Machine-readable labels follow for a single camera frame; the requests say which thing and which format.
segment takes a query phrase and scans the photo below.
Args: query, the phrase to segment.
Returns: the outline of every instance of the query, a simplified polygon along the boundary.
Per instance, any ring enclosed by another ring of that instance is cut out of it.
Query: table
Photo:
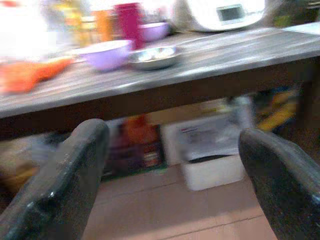
[[[315,113],[320,102],[319,36],[259,28],[177,34],[151,46],[175,44],[185,54],[180,64],[167,69],[138,71],[127,66],[100,73],[75,63],[30,93],[1,95],[1,138],[71,131],[90,118],[110,120],[303,84],[296,139],[299,144],[315,140],[311,132],[320,122]]]

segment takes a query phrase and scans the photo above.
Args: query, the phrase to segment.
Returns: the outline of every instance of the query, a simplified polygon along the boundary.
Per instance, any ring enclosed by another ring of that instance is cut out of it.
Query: lavender bowl
[[[79,54],[95,69],[110,71],[127,62],[131,49],[131,40],[115,40],[90,45]]]
[[[155,22],[140,26],[142,36],[145,42],[153,42],[163,39],[169,33],[169,24],[167,22]]]

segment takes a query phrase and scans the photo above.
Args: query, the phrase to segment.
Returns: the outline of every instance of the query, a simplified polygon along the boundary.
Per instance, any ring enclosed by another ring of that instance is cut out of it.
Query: metal bowl
[[[182,52],[182,48],[176,46],[147,48],[133,52],[129,63],[140,70],[163,69],[178,63]]]

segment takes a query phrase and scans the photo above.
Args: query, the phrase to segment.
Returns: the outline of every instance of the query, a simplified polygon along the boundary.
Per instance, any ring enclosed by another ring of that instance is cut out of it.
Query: floor
[[[276,240],[248,178],[190,191],[179,166],[102,183],[82,240]]]

